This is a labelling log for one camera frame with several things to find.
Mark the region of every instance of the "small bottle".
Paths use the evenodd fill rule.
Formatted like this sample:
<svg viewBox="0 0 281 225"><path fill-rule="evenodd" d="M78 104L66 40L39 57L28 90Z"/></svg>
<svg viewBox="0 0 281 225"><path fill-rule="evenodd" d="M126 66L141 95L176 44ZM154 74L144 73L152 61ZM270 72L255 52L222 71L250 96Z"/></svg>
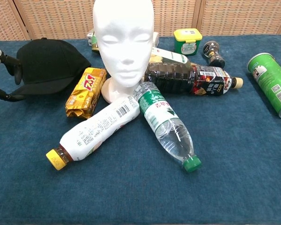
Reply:
<svg viewBox="0 0 281 225"><path fill-rule="evenodd" d="M133 96L164 149L182 162L186 171L198 169L201 161L194 154L192 138L158 88L152 82L143 82L135 89Z"/></svg>
<svg viewBox="0 0 281 225"><path fill-rule="evenodd" d="M203 53L208 57L208 65L211 67L224 68L225 60L219 54L220 45L216 41L208 41L203 47Z"/></svg>
<svg viewBox="0 0 281 225"><path fill-rule="evenodd" d="M222 95L230 88L238 89L243 80L230 75L219 67L183 64L149 63L144 81L153 82L161 92L195 95Z"/></svg>
<svg viewBox="0 0 281 225"><path fill-rule="evenodd" d="M121 97L66 132L59 147L49 151L46 156L60 170L71 161L84 159L139 114L140 106L132 96Z"/></svg>

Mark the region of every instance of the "black baseball cap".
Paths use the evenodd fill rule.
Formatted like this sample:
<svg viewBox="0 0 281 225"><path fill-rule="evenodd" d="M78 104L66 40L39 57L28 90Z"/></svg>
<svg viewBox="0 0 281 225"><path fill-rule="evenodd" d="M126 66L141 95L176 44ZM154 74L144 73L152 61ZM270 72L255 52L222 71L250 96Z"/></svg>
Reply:
<svg viewBox="0 0 281 225"><path fill-rule="evenodd" d="M17 52L24 85L11 95L53 94L81 77L91 63L70 43L63 40L32 40Z"/></svg>

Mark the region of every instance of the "blue carpet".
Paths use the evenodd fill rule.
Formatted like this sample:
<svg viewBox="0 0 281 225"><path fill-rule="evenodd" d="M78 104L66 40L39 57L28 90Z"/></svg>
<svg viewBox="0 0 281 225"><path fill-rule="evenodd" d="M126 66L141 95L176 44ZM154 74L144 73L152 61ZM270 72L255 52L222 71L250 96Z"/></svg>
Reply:
<svg viewBox="0 0 281 225"><path fill-rule="evenodd" d="M281 35L204 37L220 44L225 70L243 88L220 97L164 94L187 126L203 166L186 173L140 115L86 159L56 171L45 154L79 123L61 93L0 100L0 224L281 224L281 119L246 64L271 53L281 65ZM87 40L68 40L93 67L104 67ZM25 41L1 42L16 56ZM174 37L159 47L173 50ZM0 88L16 88L0 65ZM102 97L95 112L107 106Z"/></svg>

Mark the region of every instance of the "white plastic bottle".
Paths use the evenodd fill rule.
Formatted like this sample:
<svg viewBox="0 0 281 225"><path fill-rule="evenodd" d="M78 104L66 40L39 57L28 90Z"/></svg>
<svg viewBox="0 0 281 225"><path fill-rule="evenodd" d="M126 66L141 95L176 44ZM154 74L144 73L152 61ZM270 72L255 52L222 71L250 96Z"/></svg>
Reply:
<svg viewBox="0 0 281 225"><path fill-rule="evenodd" d="M181 161L186 171L198 169L201 162L194 154L189 132L155 84L141 83L133 96L164 149Z"/></svg>
<svg viewBox="0 0 281 225"><path fill-rule="evenodd" d="M102 142L140 114L140 106L132 96L121 97L91 118L66 132L59 147L46 156L60 170L68 162L82 160L96 150Z"/></svg>

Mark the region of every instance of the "green cylindrical can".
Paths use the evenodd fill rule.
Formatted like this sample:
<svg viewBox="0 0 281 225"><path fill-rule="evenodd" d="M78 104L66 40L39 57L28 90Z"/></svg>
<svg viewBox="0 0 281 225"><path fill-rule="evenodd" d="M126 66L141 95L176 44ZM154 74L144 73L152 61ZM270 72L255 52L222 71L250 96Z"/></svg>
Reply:
<svg viewBox="0 0 281 225"><path fill-rule="evenodd" d="M247 68L281 118L281 66L265 52L253 56Z"/></svg>

